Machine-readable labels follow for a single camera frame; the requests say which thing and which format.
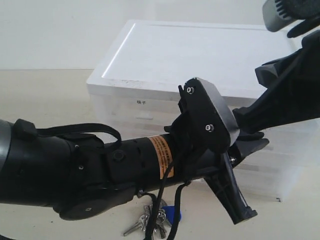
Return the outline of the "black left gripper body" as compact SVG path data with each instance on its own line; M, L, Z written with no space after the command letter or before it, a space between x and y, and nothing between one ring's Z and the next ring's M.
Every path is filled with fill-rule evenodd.
M201 121L199 116L181 114L171 125L164 127L166 136L174 141L172 150L176 151L176 156L165 169L164 182L169 177L187 182L215 175L223 175L230 183L236 181L228 153L234 142L224 127L205 125Z

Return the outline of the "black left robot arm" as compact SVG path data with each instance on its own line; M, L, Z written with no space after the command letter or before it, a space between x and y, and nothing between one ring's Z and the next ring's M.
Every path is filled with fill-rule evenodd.
M234 224L257 215L243 198L234 167L269 144L263 132L239 133L224 150L223 136L200 134L187 115L165 133L122 140L114 128L81 123L36 128L18 119L0 122L0 201L52 208L68 221L88 219L134 197L150 196L151 239L164 188L177 185L170 240L181 220L181 195L193 180L204 179Z

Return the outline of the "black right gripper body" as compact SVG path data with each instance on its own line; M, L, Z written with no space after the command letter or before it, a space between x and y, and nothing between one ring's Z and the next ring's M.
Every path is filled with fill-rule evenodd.
M304 36L301 49L274 88L274 122L285 125L320 117L320 31Z

